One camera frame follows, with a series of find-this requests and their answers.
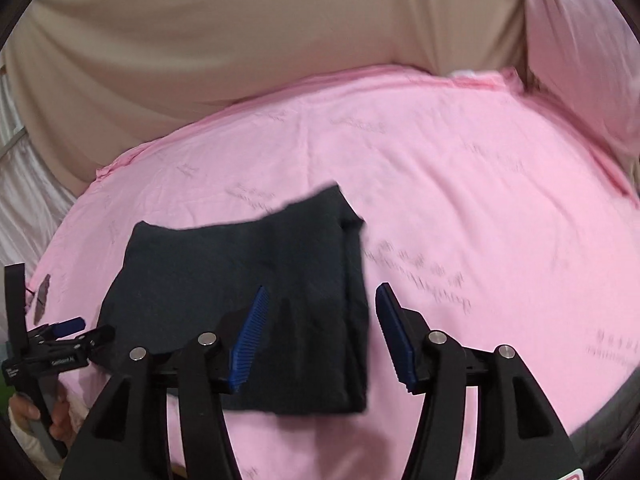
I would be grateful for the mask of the pink pillow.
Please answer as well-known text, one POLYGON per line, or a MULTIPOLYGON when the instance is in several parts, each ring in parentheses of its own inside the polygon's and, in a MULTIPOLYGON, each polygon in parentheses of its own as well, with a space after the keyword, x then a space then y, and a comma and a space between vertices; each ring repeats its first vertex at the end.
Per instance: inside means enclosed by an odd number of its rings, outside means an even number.
POLYGON ((613 0, 525 0, 528 67, 639 186, 639 41, 613 0))

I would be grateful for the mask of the dark grey pants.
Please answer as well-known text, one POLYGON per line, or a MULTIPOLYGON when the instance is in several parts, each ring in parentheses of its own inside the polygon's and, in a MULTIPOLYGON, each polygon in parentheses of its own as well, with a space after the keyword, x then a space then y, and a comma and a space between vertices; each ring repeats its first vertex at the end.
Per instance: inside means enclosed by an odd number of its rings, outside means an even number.
POLYGON ((369 306, 361 219, 337 186, 255 221, 172 230, 141 222, 101 306, 114 342, 96 356, 116 370, 134 347, 182 348, 222 317, 269 295, 235 411, 356 414, 367 405, 369 306))

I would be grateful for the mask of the pink bed sheet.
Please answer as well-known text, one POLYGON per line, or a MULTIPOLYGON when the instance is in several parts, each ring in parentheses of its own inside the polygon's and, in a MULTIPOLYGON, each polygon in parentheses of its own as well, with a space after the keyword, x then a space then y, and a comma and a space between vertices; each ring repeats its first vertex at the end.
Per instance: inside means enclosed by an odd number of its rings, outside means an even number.
POLYGON ((301 82, 132 148, 100 170, 32 284, 44 322, 89 324, 139 222, 255 220, 338 185, 388 283, 460 344, 510 344, 584 460, 637 411, 639 201, 555 100, 511 74, 378 67, 301 82))

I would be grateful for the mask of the white satin fabric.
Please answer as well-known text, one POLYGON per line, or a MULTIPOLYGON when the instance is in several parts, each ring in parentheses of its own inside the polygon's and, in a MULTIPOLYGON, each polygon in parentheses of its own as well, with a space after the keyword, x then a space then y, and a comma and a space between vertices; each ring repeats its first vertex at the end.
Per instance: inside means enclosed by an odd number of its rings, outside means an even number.
POLYGON ((1 71, 1 263, 23 263, 28 278, 75 199, 43 162, 1 71))

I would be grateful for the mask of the beige curtain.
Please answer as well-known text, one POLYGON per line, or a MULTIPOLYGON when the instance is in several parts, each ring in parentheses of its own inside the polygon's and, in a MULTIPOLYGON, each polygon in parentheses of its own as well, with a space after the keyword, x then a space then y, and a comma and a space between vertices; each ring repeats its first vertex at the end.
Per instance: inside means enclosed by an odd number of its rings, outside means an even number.
POLYGON ((124 151, 309 76, 523 67, 524 0, 34 0, 3 61, 32 144, 80 194, 124 151))

